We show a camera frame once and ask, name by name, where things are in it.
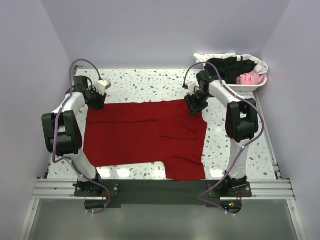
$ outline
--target white tabletop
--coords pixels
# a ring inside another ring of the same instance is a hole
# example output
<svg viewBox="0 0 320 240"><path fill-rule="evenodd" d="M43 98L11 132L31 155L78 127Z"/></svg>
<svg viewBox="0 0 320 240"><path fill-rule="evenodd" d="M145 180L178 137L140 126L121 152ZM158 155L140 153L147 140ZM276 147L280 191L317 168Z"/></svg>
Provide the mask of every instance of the white tabletop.
<svg viewBox="0 0 320 240"><path fill-rule="evenodd" d="M107 90L106 104L172 101L183 99L187 94L187 90L182 88L185 69L100 69L99 72L102 78L112 82L112 87ZM76 75L88 76L93 82L98 80L94 69L78 69ZM195 77L195 72L190 71L188 79ZM241 95L254 97L251 92L244 92ZM230 139L225 130L226 109L215 98L210 98L208 103L208 108L202 112L203 119L207 122L202 163L206 179L216 180L222 178L228 166ZM84 107L81 111L77 121L82 137L85 137L88 107ZM164 164L152 161L150 159L151 163L98 167L98 172L103 179L166 179ZM265 135L250 146L246 171L249 180L276 179ZM77 179L77 175L66 162L57 164L51 162L47 178Z"/></svg>

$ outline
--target clothing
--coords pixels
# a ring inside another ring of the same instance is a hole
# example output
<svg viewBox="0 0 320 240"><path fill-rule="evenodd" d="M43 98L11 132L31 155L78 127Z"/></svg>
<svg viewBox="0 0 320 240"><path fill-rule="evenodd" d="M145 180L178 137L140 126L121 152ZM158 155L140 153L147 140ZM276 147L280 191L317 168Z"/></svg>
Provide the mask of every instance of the clothing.
<svg viewBox="0 0 320 240"><path fill-rule="evenodd" d="M207 62L216 66L222 79L227 84L237 84L237 77L252 72L257 65L251 60L238 61L237 57L211 58ZM206 64L204 69L209 72L210 76L217 76L215 69L210 65Z"/></svg>
<svg viewBox="0 0 320 240"><path fill-rule="evenodd" d="M243 54L243 55L236 55L234 52L226 53L226 54L205 54L205 55L200 55L195 53L193 57L196 59L196 62L206 62L209 59L227 59L229 57L237 57L238 61L241 60L251 60L253 61L256 66L253 70L256 74L266 74L269 70L268 65L261 61L260 59L250 55L250 54Z"/></svg>
<svg viewBox="0 0 320 240"><path fill-rule="evenodd" d="M161 161L168 179L205 179L207 123L184 99L105 104L88 109L84 153L95 167Z"/></svg>
<svg viewBox="0 0 320 240"><path fill-rule="evenodd" d="M263 83L265 75L258 75L256 73L245 73L236 78L238 85L260 85Z"/></svg>

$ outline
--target red cloth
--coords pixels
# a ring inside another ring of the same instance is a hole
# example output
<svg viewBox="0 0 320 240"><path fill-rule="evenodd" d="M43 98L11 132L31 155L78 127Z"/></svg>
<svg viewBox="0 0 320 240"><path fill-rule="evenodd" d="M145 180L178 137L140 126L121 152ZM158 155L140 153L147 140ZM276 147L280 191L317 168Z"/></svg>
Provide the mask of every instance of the red cloth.
<svg viewBox="0 0 320 240"><path fill-rule="evenodd" d="M184 99L105 104L88 110L84 153L95 167L161 161L168 179L200 180L206 129Z"/></svg>

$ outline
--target white basket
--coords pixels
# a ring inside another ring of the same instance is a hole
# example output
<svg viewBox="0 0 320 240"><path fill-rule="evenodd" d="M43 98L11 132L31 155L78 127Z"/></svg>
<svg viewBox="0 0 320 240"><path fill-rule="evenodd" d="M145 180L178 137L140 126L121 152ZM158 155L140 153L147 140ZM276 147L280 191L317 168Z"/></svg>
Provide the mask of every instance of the white basket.
<svg viewBox="0 0 320 240"><path fill-rule="evenodd" d="M235 92L254 92L259 87L265 85L266 83L267 83L267 74L264 74L263 82L259 85L228 84L228 86Z"/></svg>

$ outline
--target pink cloth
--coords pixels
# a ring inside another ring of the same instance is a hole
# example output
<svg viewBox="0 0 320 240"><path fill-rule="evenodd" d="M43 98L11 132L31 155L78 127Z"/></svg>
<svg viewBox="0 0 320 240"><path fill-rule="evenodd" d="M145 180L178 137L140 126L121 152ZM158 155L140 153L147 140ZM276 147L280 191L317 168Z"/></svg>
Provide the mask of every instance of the pink cloth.
<svg viewBox="0 0 320 240"><path fill-rule="evenodd" d="M256 74L255 72L252 73L245 73L236 78L236 84L238 85L259 85L264 81L264 74Z"/></svg>

